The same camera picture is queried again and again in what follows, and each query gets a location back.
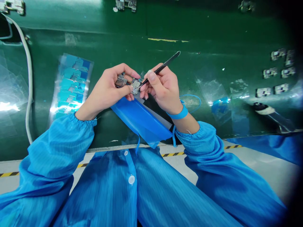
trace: person's left hand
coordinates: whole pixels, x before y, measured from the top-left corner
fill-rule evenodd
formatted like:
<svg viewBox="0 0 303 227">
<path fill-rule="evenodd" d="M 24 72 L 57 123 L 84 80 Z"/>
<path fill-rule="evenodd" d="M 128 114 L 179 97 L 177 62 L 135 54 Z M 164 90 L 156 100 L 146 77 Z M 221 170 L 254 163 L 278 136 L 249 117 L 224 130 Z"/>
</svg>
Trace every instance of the person's left hand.
<svg viewBox="0 0 303 227">
<path fill-rule="evenodd" d="M 98 113 L 113 106 L 124 96 L 128 101 L 134 100 L 134 96 L 131 94 L 133 90 L 132 86 L 126 85 L 122 88 L 116 88 L 115 86 L 118 75 L 123 72 L 133 78 L 140 78 L 136 71 L 124 63 L 104 70 L 90 96 L 76 112 L 76 118 L 79 120 L 93 120 Z M 133 80 L 133 78 L 127 75 L 125 75 L 126 79 Z"/>
</svg>

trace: white button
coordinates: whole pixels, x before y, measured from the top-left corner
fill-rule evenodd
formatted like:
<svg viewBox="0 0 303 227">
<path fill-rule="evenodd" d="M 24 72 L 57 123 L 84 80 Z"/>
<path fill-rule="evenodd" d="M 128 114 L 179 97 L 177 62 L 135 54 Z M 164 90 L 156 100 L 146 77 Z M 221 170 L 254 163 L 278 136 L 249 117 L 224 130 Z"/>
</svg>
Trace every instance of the white button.
<svg viewBox="0 0 303 227">
<path fill-rule="evenodd" d="M 128 179 L 128 182 L 129 182 L 130 184 L 133 184 L 133 183 L 135 182 L 135 176 L 131 175 L 131 176 L 129 177 L 129 179 Z"/>
</svg>

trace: hand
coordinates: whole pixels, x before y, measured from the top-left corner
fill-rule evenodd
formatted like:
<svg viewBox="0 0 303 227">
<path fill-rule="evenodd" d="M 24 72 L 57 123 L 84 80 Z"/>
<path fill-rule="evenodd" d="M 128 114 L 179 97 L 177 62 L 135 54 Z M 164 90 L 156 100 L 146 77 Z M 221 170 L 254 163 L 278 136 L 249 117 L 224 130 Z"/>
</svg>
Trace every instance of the hand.
<svg viewBox="0 0 303 227">
<path fill-rule="evenodd" d="M 163 63 L 149 70 L 144 76 L 148 82 L 140 88 L 140 98 L 148 99 L 150 93 L 158 105 L 167 113 L 176 115 L 181 113 L 183 105 L 179 98 L 179 87 L 177 76 L 166 66 L 159 75 L 156 71 Z"/>
<path fill-rule="evenodd" d="M 122 88 L 116 88 L 115 86 L 118 75 L 123 72 L 134 78 L 140 78 L 139 74 L 124 63 L 104 70 L 90 96 L 76 112 L 76 118 L 79 120 L 93 120 L 98 113 L 113 106 L 124 96 L 128 101 L 134 100 L 134 96 L 131 94 L 132 86 L 126 85 Z M 132 80 L 133 78 L 130 76 L 125 75 L 125 78 Z"/>
</svg>

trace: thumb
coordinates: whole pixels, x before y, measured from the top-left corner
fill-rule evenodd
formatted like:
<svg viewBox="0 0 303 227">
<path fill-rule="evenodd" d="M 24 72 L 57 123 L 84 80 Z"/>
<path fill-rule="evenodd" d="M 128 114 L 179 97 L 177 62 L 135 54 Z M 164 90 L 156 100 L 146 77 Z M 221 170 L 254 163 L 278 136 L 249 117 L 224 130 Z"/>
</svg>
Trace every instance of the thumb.
<svg viewBox="0 0 303 227">
<path fill-rule="evenodd" d="M 123 86 L 121 88 L 118 88 L 117 91 L 120 95 L 120 97 L 124 97 L 126 95 L 128 95 L 129 93 L 131 93 L 133 91 L 133 87 L 131 85 L 126 85 L 126 86 Z"/>
<path fill-rule="evenodd" d="M 149 70 L 147 72 L 147 78 L 148 78 L 148 82 L 154 88 L 157 95 L 163 92 L 165 87 L 162 85 L 160 79 L 152 70 Z"/>
</svg>

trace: black tool handle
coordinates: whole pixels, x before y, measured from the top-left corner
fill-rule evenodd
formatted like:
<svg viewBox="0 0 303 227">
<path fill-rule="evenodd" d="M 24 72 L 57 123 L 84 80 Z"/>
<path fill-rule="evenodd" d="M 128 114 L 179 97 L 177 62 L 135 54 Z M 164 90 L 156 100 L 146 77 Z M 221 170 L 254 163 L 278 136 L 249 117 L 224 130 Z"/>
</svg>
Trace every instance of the black tool handle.
<svg viewBox="0 0 303 227">
<path fill-rule="evenodd" d="M 178 51 L 177 53 L 175 53 L 170 59 L 168 59 L 163 65 L 161 65 L 156 71 L 155 74 L 159 74 L 159 72 L 162 71 L 162 69 L 164 69 L 166 66 L 168 66 L 176 57 L 178 57 L 180 55 L 180 51 Z M 140 88 L 141 86 L 143 86 L 144 84 L 146 84 L 148 82 L 148 79 L 146 79 L 138 88 Z"/>
</svg>

